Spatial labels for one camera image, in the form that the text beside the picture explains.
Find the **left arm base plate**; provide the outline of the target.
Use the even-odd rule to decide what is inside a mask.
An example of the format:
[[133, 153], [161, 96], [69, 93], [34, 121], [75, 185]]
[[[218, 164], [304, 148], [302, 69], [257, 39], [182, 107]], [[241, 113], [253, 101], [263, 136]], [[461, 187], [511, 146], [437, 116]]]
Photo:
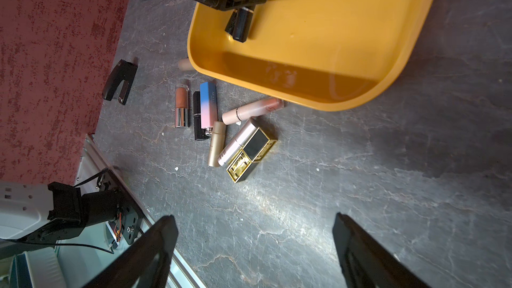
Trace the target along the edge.
[[100, 192], [108, 192], [115, 203], [115, 218], [106, 222], [108, 232], [112, 235], [115, 244], [119, 245], [121, 240], [128, 245], [133, 244], [142, 232], [141, 226], [144, 219], [139, 204], [111, 169], [106, 168], [101, 171], [97, 188]]

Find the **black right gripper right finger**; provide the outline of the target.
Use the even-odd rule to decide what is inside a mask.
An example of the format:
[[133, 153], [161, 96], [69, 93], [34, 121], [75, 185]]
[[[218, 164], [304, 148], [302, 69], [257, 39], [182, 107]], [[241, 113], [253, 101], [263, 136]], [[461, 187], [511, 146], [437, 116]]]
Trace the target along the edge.
[[428, 286], [348, 215], [336, 215], [333, 239], [348, 287]]

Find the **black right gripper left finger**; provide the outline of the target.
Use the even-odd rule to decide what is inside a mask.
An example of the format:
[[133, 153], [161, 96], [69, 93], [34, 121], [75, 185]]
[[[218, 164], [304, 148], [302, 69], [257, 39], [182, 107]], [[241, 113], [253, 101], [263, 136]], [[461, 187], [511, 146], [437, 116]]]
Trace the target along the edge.
[[163, 216], [86, 287], [165, 287], [179, 232]]

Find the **black lipstick short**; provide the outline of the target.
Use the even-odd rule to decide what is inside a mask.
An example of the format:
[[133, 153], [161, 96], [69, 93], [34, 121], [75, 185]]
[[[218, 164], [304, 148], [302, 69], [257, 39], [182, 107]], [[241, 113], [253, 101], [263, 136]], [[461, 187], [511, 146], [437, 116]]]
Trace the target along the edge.
[[233, 40], [240, 43], [247, 41], [254, 10], [254, 5], [233, 10], [225, 28], [225, 32], [230, 35]]

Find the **gold black square lipstick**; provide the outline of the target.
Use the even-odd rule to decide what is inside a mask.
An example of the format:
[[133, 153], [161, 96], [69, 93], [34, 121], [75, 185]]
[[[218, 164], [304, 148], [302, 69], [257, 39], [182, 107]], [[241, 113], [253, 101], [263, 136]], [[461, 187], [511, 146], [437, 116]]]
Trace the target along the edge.
[[231, 180], [245, 181], [276, 142], [258, 128], [229, 162], [226, 172]]

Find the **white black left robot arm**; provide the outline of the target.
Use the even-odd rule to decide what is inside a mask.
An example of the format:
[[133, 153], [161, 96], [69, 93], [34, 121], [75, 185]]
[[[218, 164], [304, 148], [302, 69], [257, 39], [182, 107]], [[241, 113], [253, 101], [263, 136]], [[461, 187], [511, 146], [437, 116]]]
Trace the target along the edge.
[[79, 237], [91, 225], [112, 222], [116, 240], [132, 244], [142, 210], [108, 167], [77, 185], [1, 182], [1, 240], [16, 253]]

